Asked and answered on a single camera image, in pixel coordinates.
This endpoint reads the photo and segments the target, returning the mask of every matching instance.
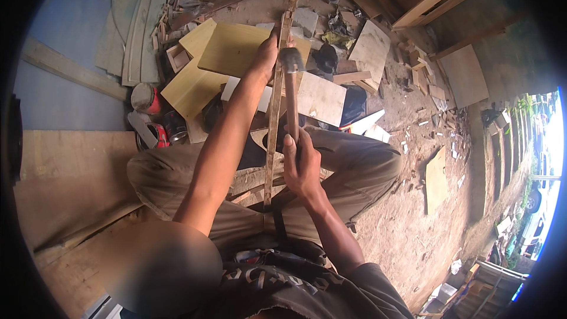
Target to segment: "leg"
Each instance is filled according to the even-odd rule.
[[[187,194],[202,143],[173,145],[139,153],[128,162],[128,178],[145,204],[152,203],[171,219]],[[259,233],[260,213],[223,202],[214,219],[209,238],[220,246],[228,241]]]
[[[306,127],[315,149],[321,152],[322,167],[334,171],[322,186],[329,201],[345,223],[354,222],[386,193],[398,178],[401,154],[391,145],[359,135]],[[311,217],[288,191],[274,198],[287,202],[282,208],[290,237],[319,243]],[[266,216],[266,227],[273,230],[273,218]]]

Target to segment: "paint can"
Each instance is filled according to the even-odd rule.
[[[164,148],[170,145],[170,142],[167,140],[166,137],[166,130],[163,128],[161,124],[146,122],[147,128],[150,132],[156,137],[158,140],[158,144],[155,146],[156,148]],[[145,151],[149,148],[146,143],[142,140],[139,134],[136,134],[136,144],[138,145],[138,149],[140,151]]]
[[[146,82],[141,82],[132,90],[130,102],[134,110],[148,115],[156,115],[162,109],[158,89]]]
[[[175,143],[180,139],[187,136],[187,125],[185,124],[185,119],[181,115],[173,110],[163,117],[163,124],[166,127],[166,134],[169,137],[171,143]]]

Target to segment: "wooden hammer handle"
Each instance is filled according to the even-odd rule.
[[[299,115],[297,112],[297,73],[285,74],[285,99],[287,104],[287,131],[299,143]]]

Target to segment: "hand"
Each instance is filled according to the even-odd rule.
[[[313,148],[309,134],[299,129],[300,157],[297,161],[297,146],[291,135],[283,139],[283,178],[288,188],[304,201],[318,195],[322,190],[319,173],[321,169],[321,153]]]
[[[276,65],[276,60],[278,58],[278,36],[280,33],[280,23],[277,22],[270,32],[270,36],[262,42],[256,51],[256,55],[252,62],[251,69],[257,69],[259,73],[263,74],[265,77],[265,83],[267,84],[272,80],[273,69]],[[295,47],[295,41],[293,37],[289,36],[288,47]]]

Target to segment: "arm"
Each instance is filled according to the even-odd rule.
[[[193,180],[173,221],[186,223],[209,235],[242,157],[246,137],[260,97],[276,63],[278,27],[259,46],[248,71],[240,79],[228,108],[216,122],[195,165]]]
[[[311,137],[299,129],[301,158],[296,162],[297,147],[288,134],[283,140],[284,178],[309,212],[323,249],[339,274],[347,275],[365,263],[362,249],[329,202],[319,181],[321,154],[313,148]]]

